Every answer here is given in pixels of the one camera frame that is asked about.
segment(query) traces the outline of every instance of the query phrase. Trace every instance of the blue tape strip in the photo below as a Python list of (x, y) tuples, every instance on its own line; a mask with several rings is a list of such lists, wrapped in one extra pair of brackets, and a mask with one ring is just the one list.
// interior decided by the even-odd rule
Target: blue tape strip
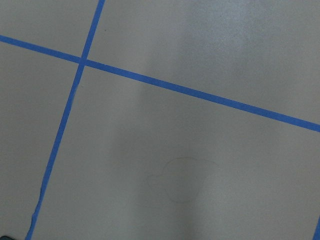
[(47, 166), (46, 166), (46, 169), (45, 169), (45, 173), (44, 173), (44, 176), (43, 176), (43, 179), (42, 179), (39, 200), (38, 200), (37, 205), (35, 207), (34, 213), (32, 214), (31, 225), (30, 225), (29, 231), (28, 231), (28, 233), (27, 233), (27, 235), (25, 237), (25, 240), (31, 240), (33, 232), (35, 230), (35, 226), (36, 226), (36, 223), (37, 223), (38, 215), (39, 215), (39, 212), (40, 212), (40, 209), (41, 209), (41, 205), (42, 205), (42, 202), (44, 200), (45, 192), (46, 192), (46, 189), (47, 189), (47, 186), (48, 186), (48, 183), (49, 183), (50, 175), (51, 175), (51, 172), (52, 172), (52, 169), (53, 169), (53, 166), (54, 166), (57, 154), (58, 154), (58, 150), (59, 150), (59, 146), (60, 146), (62, 137), (64, 135), (64, 131), (65, 131), (65, 128), (66, 128), (66, 125), (67, 125), (67, 121), (68, 121), (68, 118), (69, 118), (69, 114), (70, 114), (70, 111), (71, 111), (72, 103), (73, 103), (73, 100), (75, 98), (77, 87), (78, 87), (78, 85), (80, 83), (81, 76), (82, 76), (82, 73), (83, 73), (84, 68), (85, 68), (86, 59), (88, 57), (88, 54), (89, 54), (89, 51), (90, 51), (90, 47), (91, 47), (92, 41), (93, 41), (94, 36), (95, 36), (95, 32), (96, 32), (96, 29), (97, 29), (97, 26), (98, 26), (99, 18), (100, 18), (104, 3), (105, 3), (105, 0), (99, 0), (98, 5), (96, 7), (96, 10), (95, 10), (95, 13), (94, 13), (94, 16), (93, 16), (93, 20), (92, 20), (92, 23), (91, 23), (91, 27), (90, 27), (88, 36), (87, 36), (85, 44), (84, 44), (84, 48), (83, 48), (82, 55), (81, 55), (81, 58), (80, 58), (80, 61), (79, 61), (79, 65), (78, 65), (78, 68), (76, 70), (76, 74), (75, 74), (75, 77), (74, 77), (74, 80), (73, 80), (73, 84), (72, 84), (72, 87), (71, 87), (71, 90), (70, 90), (70, 94), (69, 94), (69, 97), (67, 99), (67, 102), (66, 102), (66, 105), (65, 105), (65, 108), (64, 108), (64, 112), (63, 112), (62, 119), (61, 119), (61, 122), (60, 122), (60, 125), (59, 125), (59, 129), (57, 131), (57, 134), (56, 134), (56, 137), (55, 137), (55, 140), (54, 140), (54, 144), (53, 144), (53, 147), (52, 147), (52, 150), (51, 150), (51, 153), (50, 153), (50, 157), (49, 157), (49, 160), (48, 160), (48, 163), (47, 163)]
[(314, 232), (312, 240), (320, 240), (320, 217), (318, 220), (318, 224), (315, 228), (315, 232)]
[(60, 58), (60, 59), (64, 59), (64, 60), (67, 60), (67, 61), (70, 61), (70, 62), (74, 62), (74, 63), (77, 63), (77, 64), (80, 61), (80, 57), (78, 57), (78, 56), (73, 56), (71, 54), (67, 54), (67, 53), (64, 53), (64, 52), (61, 52), (61, 51), (56, 51), (56, 50), (53, 50), (53, 49), (50, 49), (50, 48), (46, 48), (46, 47), (43, 47), (43, 46), (38, 46), (38, 45), (35, 45), (35, 44), (32, 44), (32, 43), (28, 43), (28, 42), (25, 42), (25, 41), (20, 41), (20, 40), (13, 39), (11, 37), (7, 37), (7, 36), (3, 36), (3, 35), (0, 35), (0, 42), (4, 42), (4, 43), (7, 43), (7, 44), (18, 46), (18, 47), (21, 47), (21, 48), (24, 48), (24, 49), (29, 49), (29, 50), (32, 50), (32, 51), (36, 51), (38, 53), (47, 54), (47, 55), (50, 55), (50, 56), (53, 56), (53, 57), (56, 57), (56, 58)]
[(153, 77), (141, 75), (135, 72), (127, 71), (121, 68), (117, 68), (114, 66), (105, 65), (96, 61), (87, 60), (86, 65), (88, 67), (92, 67), (95, 69), (99, 69), (108, 73), (116, 74), (122, 77), (126, 77), (129, 79), (137, 80), (143, 83), (151, 84), (163, 89), (172, 90), (178, 93), (186, 94), (189, 96), (193, 96), (199, 99), (207, 100), (213, 103), (221, 104), (224, 106), (228, 106), (231, 108), (239, 109), (248, 113), (260, 115), (269, 119), (278, 120), (287, 124), (295, 125), (301, 128), (309, 129), (312, 131), (320, 132), (320, 125), (305, 121), (299, 118), (295, 118), (292, 116), (287, 116), (278, 112), (266, 110), (257, 106), (248, 105), (242, 102), (234, 101), (231, 99), (227, 99), (221, 96), (216, 96), (213, 94), (209, 94), (203, 91), (195, 90), (192, 88), (188, 88), (185, 86), (177, 85), (174, 83), (170, 83), (167, 81), (159, 80)]

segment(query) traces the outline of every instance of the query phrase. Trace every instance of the gray surface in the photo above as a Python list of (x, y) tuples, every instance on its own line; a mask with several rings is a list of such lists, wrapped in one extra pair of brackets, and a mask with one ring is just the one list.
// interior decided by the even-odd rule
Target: gray surface
[[(0, 35), (80, 56), (96, 4), (2, 0)], [(319, 123), (319, 8), (108, 0), (89, 59)], [(0, 235), (27, 233), (76, 67), (0, 43)], [(319, 138), (86, 67), (33, 239), (311, 239)]]
[(34, 239), (311, 239), (319, 140), (86, 68)]
[(24, 239), (77, 65), (0, 43), (0, 235)]
[(110, 0), (89, 59), (320, 123), (320, 1)]

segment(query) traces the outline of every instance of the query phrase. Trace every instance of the blue line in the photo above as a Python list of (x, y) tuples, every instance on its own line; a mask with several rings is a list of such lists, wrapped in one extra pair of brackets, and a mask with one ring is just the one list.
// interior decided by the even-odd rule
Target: blue line
[(209, 94), (203, 91), (195, 90), (192, 88), (188, 88), (185, 86), (177, 85), (171, 82), (159, 80), (153, 77), (141, 75), (132, 71), (127, 71), (121, 68), (117, 68), (110, 65), (105, 65), (96, 61), (86, 60), (86, 65), (88, 67), (92, 67), (95, 69), (99, 69), (108, 73), (116, 74), (122, 77), (126, 77), (129, 79), (137, 80), (146, 84), (151, 84), (163, 89), (172, 90), (178, 93), (186, 94), (189, 96), (193, 96), (199, 99), (207, 100), (213, 103), (221, 104), (227, 107), (239, 109), (248, 113), (260, 115), (269, 119), (274, 119), (280, 122), (284, 122), (287, 124), (295, 125), (301, 128), (309, 129), (312, 131), (320, 132), (320, 125), (305, 121), (299, 118), (295, 118), (292, 116), (287, 116), (275, 111), (266, 110), (257, 106), (248, 105), (242, 102), (234, 101), (231, 99), (227, 99), (221, 96), (216, 96), (213, 94)]
[(24, 48), (24, 49), (29, 49), (29, 50), (32, 50), (32, 51), (35, 51), (35, 52), (38, 52), (38, 53), (47, 54), (47, 55), (50, 55), (50, 56), (53, 56), (53, 57), (56, 57), (56, 58), (60, 58), (60, 59), (64, 59), (64, 60), (67, 60), (67, 61), (71, 61), (71, 62), (74, 62), (74, 63), (77, 63), (77, 64), (80, 61), (80, 57), (78, 57), (78, 56), (73, 56), (71, 54), (67, 54), (67, 53), (64, 53), (64, 52), (61, 52), (61, 51), (56, 51), (56, 50), (53, 50), (53, 49), (50, 49), (50, 48), (46, 48), (46, 47), (43, 47), (43, 46), (38, 46), (38, 45), (35, 45), (35, 44), (32, 44), (32, 43), (28, 43), (28, 42), (25, 42), (25, 41), (20, 41), (20, 40), (13, 39), (11, 37), (7, 37), (7, 36), (3, 36), (3, 35), (0, 35), (0, 42), (4, 42), (4, 43), (7, 43), (7, 44), (18, 46), (18, 47), (21, 47), (21, 48)]
[(95, 13), (94, 13), (94, 16), (93, 16), (93, 20), (92, 20), (92, 23), (91, 23), (91, 27), (90, 27), (88, 36), (87, 36), (85, 44), (84, 44), (84, 48), (83, 48), (82, 55), (81, 55), (81, 58), (80, 58), (80, 61), (79, 61), (79, 65), (78, 65), (78, 68), (76, 70), (76, 74), (75, 74), (75, 77), (74, 77), (74, 80), (73, 80), (73, 84), (72, 84), (72, 87), (71, 87), (71, 90), (70, 90), (70, 94), (69, 94), (68, 100), (67, 100), (65, 108), (64, 108), (64, 112), (63, 112), (63, 115), (62, 115), (62, 118), (61, 118), (59, 129), (57, 131), (57, 134), (56, 134), (56, 137), (55, 137), (55, 140), (54, 140), (54, 144), (53, 144), (53, 147), (52, 147), (52, 150), (51, 150), (51, 153), (50, 153), (50, 157), (49, 157), (49, 160), (48, 160), (48, 163), (47, 163), (47, 166), (46, 166), (46, 169), (45, 169), (45, 173), (44, 173), (44, 176), (43, 176), (43, 179), (42, 179), (39, 200), (38, 200), (37, 205), (35, 207), (34, 213), (32, 214), (31, 225), (30, 225), (29, 231), (28, 231), (28, 233), (27, 233), (27, 235), (25, 237), (25, 240), (31, 240), (32, 239), (32, 235), (33, 235), (33, 232), (35, 230), (35, 226), (36, 226), (36, 223), (37, 223), (37, 219), (38, 219), (38, 215), (39, 215), (39, 212), (40, 212), (40, 209), (41, 209), (41, 205), (42, 205), (42, 202), (44, 200), (45, 192), (46, 192), (46, 189), (47, 189), (47, 186), (48, 186), (48, 183), (49, 183), (50, 175), (51, 175), (51, 172), (52, 172), (52, 169), (53, 169), (53, 166), (54, 166), (57, 154), (58, 154), (59, 146), (60, 146), (62, 137), (64, 135), (64, 131), (66, 129), (66, 125), (67, 125), (67, 121), (68, 121), (69, 114), (70, 114), (70, 111), (71, 111), (72, 103), (74, 101), (75, 94), (76, 94), (76, 91), (77, 91), (77, 87), (78, 87), (78, 85), (80, 83), (80, 80), (81, 80), (81, 77), (82, 77), (82, 73), (83, 73), (84, 68), (85, 68), (86, 59), (88, 57), (88, 54), (89, 54), (89, 51), (90, 51), (90, 47), (91, 47), (92, 41), (93, 41), (94, 36), (95, 36), (95, 32), (96, 32), (96, 29), (97, 29), (97, 26), (98, 26), (99, 18), (100, 18), (104, 3), (105, 3), (105, 0), (99, 0), (99, 2), (97, 4), (96, 10), (95, 10)]
[(320, 240), (320, 217), (318, 220), (318, 224), (315, 228), (315, 232), (314, 232), (312, 240)]

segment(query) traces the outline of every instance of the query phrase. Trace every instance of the stain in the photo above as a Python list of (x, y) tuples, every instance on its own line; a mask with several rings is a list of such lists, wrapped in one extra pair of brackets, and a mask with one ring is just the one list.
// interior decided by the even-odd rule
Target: stain
[(214, 173), (215, 168), (213, 161), (175, 158), (165, 164), (160, 175), (148, 176), (147, 184), (163, 189), (174, 203), (189, 203), (198, 197), (205, 179)]

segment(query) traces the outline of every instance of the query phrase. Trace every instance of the grid square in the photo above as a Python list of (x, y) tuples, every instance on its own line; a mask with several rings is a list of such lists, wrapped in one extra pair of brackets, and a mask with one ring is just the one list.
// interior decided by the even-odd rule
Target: grid square
[(24, 239), (77, 65), (0, 43), (0, 234)]
[(88, 67), (81, 84), (34, 240), (312, 238), (317, 132)]
[(89, 59), (319, 123), (320, 2), (105, 5)]
[(0, 35), (80, 56), (97, 0), (2, 0)]

